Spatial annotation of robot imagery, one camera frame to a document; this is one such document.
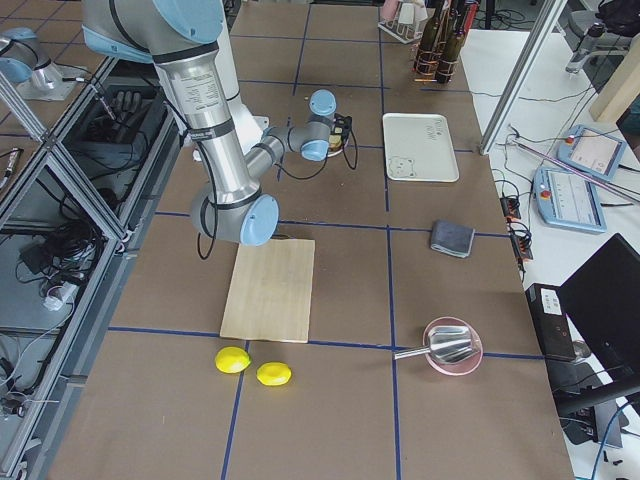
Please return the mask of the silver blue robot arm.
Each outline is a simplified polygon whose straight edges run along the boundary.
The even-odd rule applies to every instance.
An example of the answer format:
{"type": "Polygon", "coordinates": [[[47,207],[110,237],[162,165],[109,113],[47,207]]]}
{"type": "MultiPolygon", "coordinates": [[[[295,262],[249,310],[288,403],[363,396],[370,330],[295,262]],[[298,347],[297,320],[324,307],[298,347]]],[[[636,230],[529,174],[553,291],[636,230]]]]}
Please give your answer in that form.
{"type": "Polygon", "coordinates": [[[16,27],[1,33],[1,73],[25,100],[62,101],[75,80],[64,81],[65,68],[56,64],[35,32],[16,27]]]}
{"type": "Polygon", "coordinates": [[[259,125],[240,97],[220,1],[86,1],[83,34],[97,53],[155,67],[209,177],[192,203],[195,228],[229,242],[266,243],[279,206],[263,193],[260,178],[287,152],[326,158],[334,95],[314,92],[302,127],[259,125]]]}

